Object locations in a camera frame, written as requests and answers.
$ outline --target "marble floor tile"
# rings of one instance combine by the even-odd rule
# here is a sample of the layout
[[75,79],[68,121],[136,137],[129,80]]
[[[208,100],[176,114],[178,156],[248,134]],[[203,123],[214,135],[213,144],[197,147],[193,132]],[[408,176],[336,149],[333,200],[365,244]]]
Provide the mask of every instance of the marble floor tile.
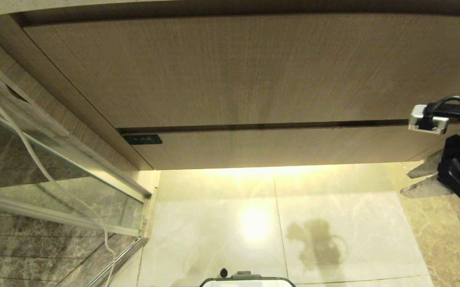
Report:
[[48,236],[104,236],[103,231],[95,229],[66,225],[16,214],[0,216],[0,236],[44,236],[45,234]]
[[[143,204],[138,200],[130,198],[122,191],[92,177],[59,180],[58,183],[71,194],[77,195],[78,198],[88,203],[104,218],[107,224],[139,229]],[[57,191],[50,182],[42,183],[41,186],[45,187],[49,194],[69,203],[70,206],[74,206],[76,210],[83,211],[86,209],[78,202]]]
[[225,267],[286,277],[269,169],[163,171],[138,286],[199,286]]
[[296,287],[433,287],[429,275],[339,283],[297,284]]
[[110,287],[136,287],[143,249],[136,251],[118,270],[111,280]]
[[460,254],[437,248],[426,258],[435,287],[460,287]]
[[102,244],[101,237],[0,236],[0,256],[83,259]]
[[384,165],[421,251],[424,253],[424,250],[428,251],[437,246],[444,247],[450,252],[460,252],[460,221],[452,204],[456,203],[460,206],[457,202],[459,199],[455,195],[407,198],[399,194],[399,191],[403,187],[423,180],[423,178],[411,179],[406,175],[408,171],[420,165],[420,162],[385,163]]
[[0,256],[0,278],[59,281],[83,259]]
[[281,167],[274,180],[293,283],[428,274],[380,165]]
[[45,193],[35,184],[0,187],[0,195],[19,202],[33,204],[38,207],[64,212],[66,214],[79,215],[79,213],[76,213],[71,207]]
[[[108,239],[108,245],[117,254],[124,251],[129,244],[135,241],[133,236],[114,234]],[[95,252],[88,256],[82,264],[78,265],[60,281],[57,287],[85,286],[104,269],[113,259],[112,255],[101,245]]]
[[0,278],[0,287],[55,287],[56,281],[35,281]]

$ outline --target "black knob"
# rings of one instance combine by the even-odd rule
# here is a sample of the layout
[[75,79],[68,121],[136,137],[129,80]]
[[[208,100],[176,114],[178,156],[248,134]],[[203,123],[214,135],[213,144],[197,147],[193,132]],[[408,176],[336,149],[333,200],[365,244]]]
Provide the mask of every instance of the black knob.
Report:
[[228,270],[226,270],[226,268],[221,269],[219,275],[221,275],[221,278],[226,278],[226,276],[228,276]]

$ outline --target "floor tile grout line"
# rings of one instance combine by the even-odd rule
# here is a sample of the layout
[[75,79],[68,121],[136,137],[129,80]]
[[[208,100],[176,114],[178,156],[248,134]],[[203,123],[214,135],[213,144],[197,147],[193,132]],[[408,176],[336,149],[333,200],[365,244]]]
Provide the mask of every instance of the floor tile grout line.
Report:
[[281,234],[281,245],[283,247],[283,258],[285,260],[285,271],[286,271],[286,278],[288,277],[288,266],[286,265],[286,251],[285,251],[285,241],[283,239],[283,229],[281,228],[281,216],[279,215],[279,203],[278,203],[278,193],[276,191],[276,180],[274,178],[274,172],[271,173],[272,176],[272,183],[274,184],[274,197],[276,198],[276,209],[278,210],[278,222],[279,222],[279,232]]
[[[385,171],[386,178],[388,179],[390,184],[393,185],[391,177],[390,177],[390,173],[388,172],[388,169],[385,167],[385,165],[382,165],[382,170]],[[414,233],[413,225],[411,224],[411,222],[410,222],[410,220],[409,220],[409,218],[407,216],[407,210],[405,209],[403,204],[401,204],[401,198],[400,198],[401,195],[400,195],[399,191],[396,191],[396,189],[394,189],[394,188],[393,188],[393,193],[395,195],[397,203],[400,206],[401,214],[403,215],[403,218],[405,219],[405,222],[407,222],[407,225],[409,227],[408,230],[410,230],[410,234],[414,238],[415,247],[417,248],[417,252],[418,252],[419,255],[421,255],[421,258],[423,259],[423,264],[425,265],[425,270],[427,271],[427,274],[430,274],[430,271],[428,270],[428,266],[426,265],[425,256],[423,256],[423,253],[421,252],[421,248],[419,247],[419,242],[417,241],[416,234]]]
[[139,255],[139,265],[137,266],[137,276],[136,276],[136,287],[137,287],[137,284],[139,283],[139,273],[141,273],[141,265],[143,263],[143,252],[144,252],[145,246],[141,247],[141,254]]
[[41,282],[59,282],[57,280],[42,280],[42,279],[25,279],[25,278],[11,278],[11,277],[1,277],[1,279],[11,279],[11,280],[24,280],[24,281],[41,281]]
[[415,277],[423,277],[423,276],[428,276],[431,279],[430,274],[421,274],[421,275],[413,275],[413,276],[401,276],[401,277],[367,279],[367,280],[334,281],[334,282],[318,282],[318,283],[294,283],[294,285],[297,286],[297,285],[318,285],[318,284],[334,284],[334,283],[370,282],[370,281],[383,281],[383,280],[403,279],[403,278],[415,278]]

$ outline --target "beige marble tile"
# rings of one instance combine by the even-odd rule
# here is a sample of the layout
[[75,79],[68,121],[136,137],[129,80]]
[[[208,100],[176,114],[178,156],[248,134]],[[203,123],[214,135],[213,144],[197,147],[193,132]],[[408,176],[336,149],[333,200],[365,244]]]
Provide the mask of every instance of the beige marble tile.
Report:
[[225,267],[286,277],[268,169],[163,171],[139,286],[198,286]]
[[428,274],[384,167],[282,167],[274,179],[293,283]]
[[153,194],[159,186],[161,171],[140,171],[137,175],[137,183]]
[[17,216],[0,216],[0,236],[79,236],[103,237],[102,230],[60,224],[47,220]]
[[0,277],[24,280],[59,281],[81,262],[83,262],[83,259],[0,256]]
[[297,287],[433,287],[429,275],[339,283],[297,284]]
[[[107,224],[133,229],[141,227],[142,203],[130,198],[122,191],[114,189],[93,177],[59,180],[58,183],[71,194],[88,203],[102,216]],[[57,190],[54,184],[46,182],[41,185],[45,187],[52,198],[58,198],[60,202],[74,207],[75,210],[82,210],[84,216],[97,220],[92,212],[86,210],[86,207],[82,206],[78,201]]]

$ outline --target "marble wall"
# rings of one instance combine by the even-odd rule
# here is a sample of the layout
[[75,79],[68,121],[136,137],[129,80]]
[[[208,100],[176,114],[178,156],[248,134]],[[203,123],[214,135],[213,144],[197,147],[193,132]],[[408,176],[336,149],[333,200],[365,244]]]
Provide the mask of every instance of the marble wall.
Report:
[[[134,241],[132,236],[110,234],[110,242],[121,252]],[[63,225],[0,211],[0,287],[71,286],[66,277],[75,272],[78,278],[86,269],[89,257],[110,260],[104,254],[101,231]]]

